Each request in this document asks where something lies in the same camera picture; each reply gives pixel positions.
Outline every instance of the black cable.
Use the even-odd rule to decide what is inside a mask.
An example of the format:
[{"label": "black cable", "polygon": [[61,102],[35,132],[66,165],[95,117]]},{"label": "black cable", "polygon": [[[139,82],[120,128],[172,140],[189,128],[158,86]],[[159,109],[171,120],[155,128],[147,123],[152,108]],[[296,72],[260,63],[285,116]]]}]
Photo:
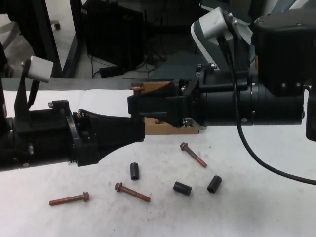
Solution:
[{"label": "black cable", "polygon": [[94,78],[94,76],[97,75],[98,73],[100,73],[100,71],[96,71],[96,72],[92,75],[92,78]]},{"label": "black cable", "polygon": [[164,0],[163,9],[164,9],[164,13],[166,15],[167,25],[169,25],[169,16],[168,16],[168,12],[167,12],[167,1],[168,0]]},{"label": "black cable", "polygon": [[237,84],[237,79],[236,79],[236,76],[235,76],[235,70],[234,70],[234,67],[233,67],[233,57],[232,57],[232,54],[231,54],[229,48],[226,48],[225,50],[226,50],[226,52],[229,53],[228,55],[224,53],[224,55],[225,55],[225,58],[226,58],[226,61],[227,61],[228,65],[229,65],[230,72],[231,72],[231,77],[232,77],[232,81],[233,81],[233,89],[234,89],[233,90],[233,99],[234,99],[234,106],[235,106],[235,116],[236,116],[236,122],[237,122],[237,129],[238,129],[238,133],[239,133],[239,136],[241,138],[241,141],[242,141],[243,145],[245,146],[246,150],[249,152],[249,154],[254,158],[254,160],[256,162],[258,162],[262,167],[266,168],[267,170],[269,170],[269,171],[271,171],[271,172],[273,172],[275,174],[278,174],[280,176],[283,176],[285,178],[288,178],[288,179],[292,179],[292,180],[295,180],[295,181],[298,181],[298,182],[302,182],[302,183],[306,183],[306,184],[316,185],[316,180],[302,178],[302,177],[295,176],[295,175],[292,175],[292,174],[288,174],[288,173],[285,173],[283,171],[280,171],[278,169],[273,168],[272,166],[264,163],[254,153],[254,151],[251,149],[251,147],[249,146],[249,144],[248,144],[248,142],[246,140],[246,137],[245,137],[245,135],[243,133],[242,126],[241,126],[241,118],[240,118],[240,113],[239,113],[238,84]]},{"label": "black cable", "polygon": [[160,46],[161,46],[161,50],[162,50],[163,55],[164,55],[164,60],[166,61],[167,60],[167,55],[166,55],[166,51],[164,50],[164,47],[163,47],[162,36],[160,36]]},{"label": "black cable", "polygon": [[91,56],[91,78],[93,78],[93,56]]},{"label": "black cable", "polygon": [[89,54],[87,54],[87,55],[88,55],[88,58],[89,58],[89,59],[93,60],[93,61],[96,62],[96,63],[100,63],[100,64],[103,64],[103,65],[105,65],[105,66],[112,67],[112,65],[109,65],[109,64],[106,64],[106,63],[101,63],[101,62],[99,62],[99,61],[97,61],[97,60],[95,60],[95,59],[92,59],[93,56],[90,57]]},{"label": "black cable", "polygon": [[311,92],[311,88],[308,85],[305,85],[304,89],[307,90],[309,93]]},{"label": "black cable", "polygon": [[149,70],[149,71],[147,71],[147,76],[149,77],[149,74],[150,74],[151,72],[153,72],[153,71],[156,69],[156,66],[154,66],[153,69],[149,69],[149,68],[147,67],[147,65],[146,65],[146,69]]}]

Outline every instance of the rusty bolt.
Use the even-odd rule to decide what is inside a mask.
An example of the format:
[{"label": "rusty bolt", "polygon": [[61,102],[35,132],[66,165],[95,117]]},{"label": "rusty bolt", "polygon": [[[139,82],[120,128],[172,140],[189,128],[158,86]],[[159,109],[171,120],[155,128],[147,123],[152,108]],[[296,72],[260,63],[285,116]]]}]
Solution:
[{"label": "rusty bolt", "polygon": [[67,197],[67,198],[62,198],[62,199],[50,201],[49,205],[50,206],[56,206],[56,205],[61,205],[61,204],[65,204],[65,203],[69,203],[69,202],[73,202],[73,201],[80,201],[80,200],[83,200],[84,202],[87,202],[89,199],[90,199],[89,193],[88,192],[83,192],[82,195],[73,196],[73,197]]},{"label": "rusty bolt", "polygon": [[133,91],[143,91],[143,90],[145,90],[143,83],[132,83],[130,89],[133,90]]},{"label": "rusty bolt", "polygon": [[181,150],[186,151],[187,153],[190,154],[190,156],[192,156],[200,165],[202,165],[204,168],[207,167],[207,164],[200,158],[198,157],[197,154],[195,154],[189,147],[188,147],[188,143],[181,143],[180,145]]},{"label": "rusty bolt", "polygon": [[115,184],[115,187],[114,189],[117,191],[117,192],[120,192],[120,191],[123,191],[124,193],[127,193],[127,194],[130,194],[134,197],[137,197],[141,200],[144,200],[144,201],[147,201],[147,202],[150,202],[150,197],[148,196],[145,196],[145,195],[142,195],[142,194],[139,194],[138,192],[134,191],[134,190],[131,190],[127,187],[124,187],[123,186],[123,183],[117,183]]}]

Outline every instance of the black box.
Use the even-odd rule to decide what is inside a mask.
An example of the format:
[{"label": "black box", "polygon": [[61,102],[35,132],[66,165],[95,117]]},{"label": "black box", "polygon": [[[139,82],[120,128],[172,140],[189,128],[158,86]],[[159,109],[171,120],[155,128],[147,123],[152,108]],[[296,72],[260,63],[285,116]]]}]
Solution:
[{"label": "black box", "polygon": [[90,0],[82,6],[82,19],[88,54],[126,70],[143,61],[143,13]]}]

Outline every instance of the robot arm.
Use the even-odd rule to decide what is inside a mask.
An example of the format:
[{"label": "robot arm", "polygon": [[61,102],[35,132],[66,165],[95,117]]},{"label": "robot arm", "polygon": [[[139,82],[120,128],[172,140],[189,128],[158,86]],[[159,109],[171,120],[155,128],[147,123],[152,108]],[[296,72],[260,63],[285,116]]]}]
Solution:
[{"label": "robot arm", "polygon": [[[232,16],[221,9],[209,14],[216,20],[204,32],[206,37],[216,37],[229,70],[214,70],[214,64],[198,65],[197,77],[192,80],[175,80],[156,91],[129,97],[129,112],[174,127],[237,125],[247,151],[260,165],[283,177],[316,185],[314,180],[284,173],[261,161],[242,131],[242,125],[301,124],[304,83],[312,79],[306,136],[316,141],[315,11],[295,9],[255,21],[252,43],[259,60],[257,74],[249,73],[248,50]],[[226,31],[234,38],[233,53]]]},{"label": "robot arm", "polygon": [[[80,109],[71,113],[68,101],[53,101],[47,110],[30,111],[39,80],[48,82],[52,63],[36,57],[24,65],[15,101],[15,118],[6,117],[0,80],[0,170],[68,161],[78,166],[98,163],[123,146],[143,141],[141,119],[110,117]],[[27,101],[25,79],[34,79]]]}]

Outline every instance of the bolt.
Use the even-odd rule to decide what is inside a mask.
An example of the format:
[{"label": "bolt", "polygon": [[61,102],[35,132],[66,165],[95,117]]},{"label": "bolt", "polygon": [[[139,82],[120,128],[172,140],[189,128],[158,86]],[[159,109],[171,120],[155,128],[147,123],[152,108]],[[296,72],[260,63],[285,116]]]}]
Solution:
[{"label": "bolt", "polygon": [[124,193],[127,193],[127,194],[129,194],[129,195],[132,195],[132,196],[134,196],[134,197],[137,197],[137,198],[139,198],[139,199],[141,199],[141,200],[143,200],[143,201],[150,202],[150,197],[145,196],[145,195],[142,195],[142,194],[140,194],[140,193],[138,193],[138,192],[136,192],[136,191],[134,191],[134,190],[131,190],[131,189],[127,188],[127,187],[124,187],[124,186],[123,186],[123,183],[117,183],[117,184],[115,184],[114,189],[115,189],[117,192],[123,191]]},{"label": "bolt", "polygon": [[61,204],[74,202],[74,201],[80,201],[80,200],[83,200],[84,202],[87,202],[87,201],[89,201],[89,199],[90,199],[89,193],[88,192],[83,192],[82,195],[73,196],[73,197],[67,197],[67,198],[62,198],[62,199],[50,201],[49,205],[50,206],[56,206],[56,205],[61,205]]},{"label": "bolt", "polygon": [[29,145],[28,152],[29,152],[30,155],[34,155],[34,147],[33,147],[32,144]]},{"label": "bolt", "polygon": [[181,92],[184,93],[186,91],[186,89],[187,89],[186,86],[181,87]]},{"label": "bolt", "polygon": [[217,64],[216,63],[211,63],[211,69],[217,69]]},{"label": "bolt", "polygon": [[184,120],[184,121],[183,121],[183,126],[184,126],[184,127],[190,127],[190,126],[191,126],[191,123],[190,123],[189,121],[187,121],[187,120]]},{"label": "bolt", "polygon": [[188,143],[183,142],[181,143],[180,147],[181,147],[181,150],[189,153],[189,155],[192,156],[204,168],[207,167],[207,164],[188,147]]},{"label": "bolt", "polygon": [[132,83],[131,90],[133,91],[143,91],[145,90],[143,83]]}]

